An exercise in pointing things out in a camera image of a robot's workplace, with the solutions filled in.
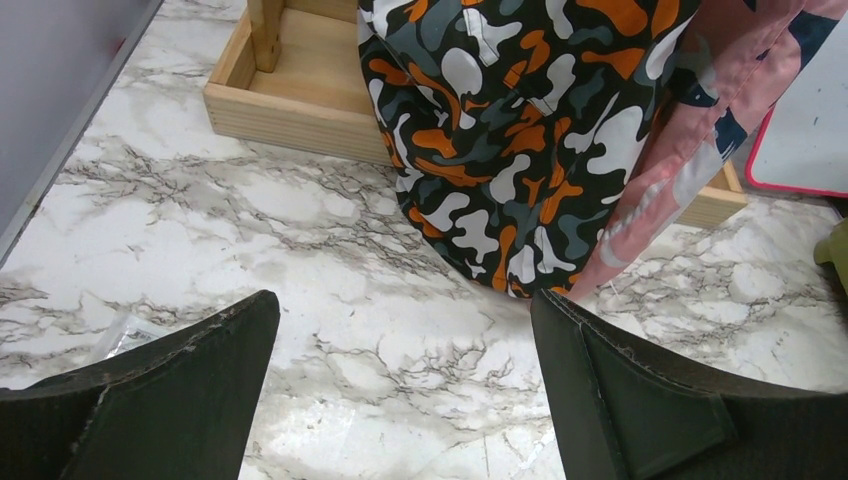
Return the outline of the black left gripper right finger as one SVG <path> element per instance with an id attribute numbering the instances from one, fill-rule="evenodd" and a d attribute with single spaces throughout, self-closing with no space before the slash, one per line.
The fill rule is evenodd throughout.
<path id="1" fill-rule="evenodd" d="M 532 330 L 570 479 L 843 479 L 847 397 L 731 374 L 545 290 Z"/>

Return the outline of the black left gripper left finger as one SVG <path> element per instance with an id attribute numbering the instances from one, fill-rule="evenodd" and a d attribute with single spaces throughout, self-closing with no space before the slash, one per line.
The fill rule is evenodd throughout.
<path id="1" fill-rule="evenodd" d="M 1 392 L 5 479 L 235 479 L 280 306 L 261 290 L 112 358 Z"/>

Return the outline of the pink patterned garment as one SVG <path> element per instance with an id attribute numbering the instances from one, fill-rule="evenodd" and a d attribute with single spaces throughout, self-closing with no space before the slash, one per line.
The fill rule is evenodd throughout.
<path id="1" fill-rule="evenodd" d="M 844 1 L 704 1 L 637 171 L 568 298 L 629 266 L 677 220 L 819 51 Z"/>

